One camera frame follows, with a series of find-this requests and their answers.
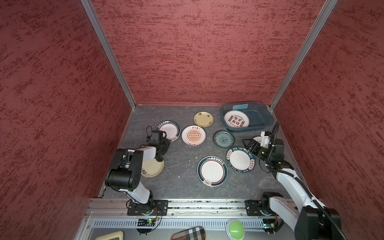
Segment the white plate red characters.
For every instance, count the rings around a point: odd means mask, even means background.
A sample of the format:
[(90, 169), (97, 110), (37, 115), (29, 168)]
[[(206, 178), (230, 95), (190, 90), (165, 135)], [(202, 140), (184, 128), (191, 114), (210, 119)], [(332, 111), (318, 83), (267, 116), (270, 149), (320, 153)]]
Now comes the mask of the white plate red characters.
[(227, 126), (231, 128), (247, 128), (250, 124), (249, 117), (238, 110), (232, 110), (225, 113), (224, 120)]

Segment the green red rim plate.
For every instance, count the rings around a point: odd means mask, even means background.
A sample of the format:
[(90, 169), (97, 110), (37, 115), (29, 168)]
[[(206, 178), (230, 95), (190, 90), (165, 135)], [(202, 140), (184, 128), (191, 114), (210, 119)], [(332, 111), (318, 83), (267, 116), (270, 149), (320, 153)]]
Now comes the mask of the green red rim plate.
[(228, 168), (224, 161), (215, 156), (207, 156), (197, 166), (199, 180), (210, 187), (222, 185), (228, 177)]

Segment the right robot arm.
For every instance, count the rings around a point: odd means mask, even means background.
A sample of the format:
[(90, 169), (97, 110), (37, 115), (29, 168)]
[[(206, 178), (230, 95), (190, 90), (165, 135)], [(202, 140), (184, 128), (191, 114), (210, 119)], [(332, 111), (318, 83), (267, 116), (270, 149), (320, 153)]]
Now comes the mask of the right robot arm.
[(254, 139), (244, 139), (243, 144), (246, 150), (265, 162), (267, 172), (282, 184), (293, 200), (291, 204), (279, 193), (263, 193), (259, 201), (261, 214), (276, 215), (281, 219), (275, 232), (286, 224), (297, 240), (346, 239), (338, 212), (316, 198), (300, 180), (294, 167), (285, 160), (282, 140), (273, 139), (266, 148)]

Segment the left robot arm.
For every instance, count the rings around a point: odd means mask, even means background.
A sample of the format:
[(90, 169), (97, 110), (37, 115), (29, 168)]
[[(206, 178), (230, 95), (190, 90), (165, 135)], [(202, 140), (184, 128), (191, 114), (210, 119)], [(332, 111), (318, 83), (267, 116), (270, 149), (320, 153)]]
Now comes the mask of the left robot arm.
[(141, 182), (141, 177), (153, 178), (164, 169), (163, 155), (170, 140), (167, 133), (154, 130), (147, 138), (147, 145), (137, 149), (118, 149), (105, 178), (105, 185), (126, 194), (131, 201), (126, 204), (128, 216), (165, 216), (168, 201), (155, 200), (152, 191)]

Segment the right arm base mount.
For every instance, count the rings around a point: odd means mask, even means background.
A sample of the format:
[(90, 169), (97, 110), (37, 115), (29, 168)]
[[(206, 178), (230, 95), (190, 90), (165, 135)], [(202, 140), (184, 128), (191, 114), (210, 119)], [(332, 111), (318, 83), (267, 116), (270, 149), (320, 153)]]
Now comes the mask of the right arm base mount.
[(271, 214), (262, 211), (261, 203), (257, 200), (246, 200), (245, 209), (248, 217), (271, 216)]

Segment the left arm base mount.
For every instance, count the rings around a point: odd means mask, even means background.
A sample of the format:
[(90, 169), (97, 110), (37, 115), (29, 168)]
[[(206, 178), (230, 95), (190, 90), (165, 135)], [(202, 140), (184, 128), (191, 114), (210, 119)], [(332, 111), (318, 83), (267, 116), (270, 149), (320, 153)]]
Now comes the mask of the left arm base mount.
[(138, 204), (133, 201), (126, 203), (128, 216), (166, 216), (168, 200), (149, 200), (146, 204)]

